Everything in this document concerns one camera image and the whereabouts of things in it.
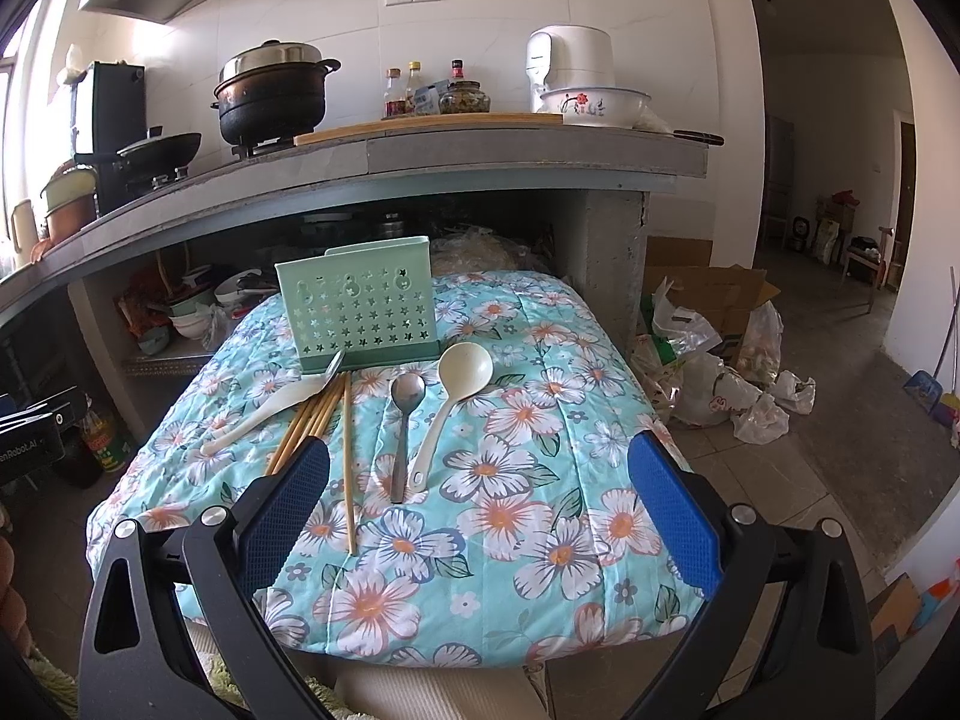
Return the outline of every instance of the wooden cutting board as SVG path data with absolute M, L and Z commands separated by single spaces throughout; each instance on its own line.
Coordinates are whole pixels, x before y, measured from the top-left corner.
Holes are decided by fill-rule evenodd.
M 563 116 L 556 113 L 448 113 L 435 116 L 405 116 L 400 119 L 386 119 L 381 122 L 349 124 L 348 127 L 334 127 L 320 132 L 310 132 L 294 138 L 297 146 L 309 146 L 311 143 L 341 140 L 342 138 L 362 138 L 373 135 L 391 135 L 411 129 L 471 129 L 472 127 L 553 127 L 563 124 Z

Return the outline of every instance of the green utensil holder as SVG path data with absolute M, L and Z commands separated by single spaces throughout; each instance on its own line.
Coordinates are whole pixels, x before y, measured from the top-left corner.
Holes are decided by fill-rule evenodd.
M 425 236 L 374 241 L 277 264 L 304 373 L 344 349 L 344 370 L 440 356 Z

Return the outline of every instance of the brown pot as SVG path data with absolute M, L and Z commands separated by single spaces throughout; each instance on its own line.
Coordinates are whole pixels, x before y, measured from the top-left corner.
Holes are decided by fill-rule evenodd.
M 97 209 L 92 194 L 85 194 L 56 207 L 47 214 L 51 244 L 61 244 L 71 235 L 79 233 L 80 228 L 90 224 L 95 218 Z

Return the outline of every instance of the beige ribbed fabric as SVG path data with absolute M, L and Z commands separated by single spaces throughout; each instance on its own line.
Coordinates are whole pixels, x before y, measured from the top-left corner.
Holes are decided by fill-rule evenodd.
M 336 692 L 381 720 L 549 720 L 522 668 L 398 668 L 328 659 Z

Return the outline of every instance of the quilted fabric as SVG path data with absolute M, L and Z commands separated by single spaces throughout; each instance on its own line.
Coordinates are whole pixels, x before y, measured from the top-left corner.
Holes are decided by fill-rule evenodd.
M 702 603 L 680 579 L 630 483 L 642 429 L 680 456 L 583 300 L 531 272 L 434 279 L 445 344 L 481 343 L 493 382 L 443 429 L 425 493 L 390 503 L 400 413 L 397 370 L 424 377 L 410 454 L 445 400 L 435 362 L 353 374 L 354 490 L 360 555 L 346 552 L 342 432 L 325 437 L 330 483 L 284 570 L 254 600 L 284 645 L 401 666 L 510 666 L 665 635 Z M 222 435 L 299 378 L 280 298 L 251 312 L 191 382 L 90 515 L 99 566 L 112 527 L 185 525 L 232 504 L 260 475 L 294 410 L 207 458 Z M 190 587 L 181 608 L 201 620 Z

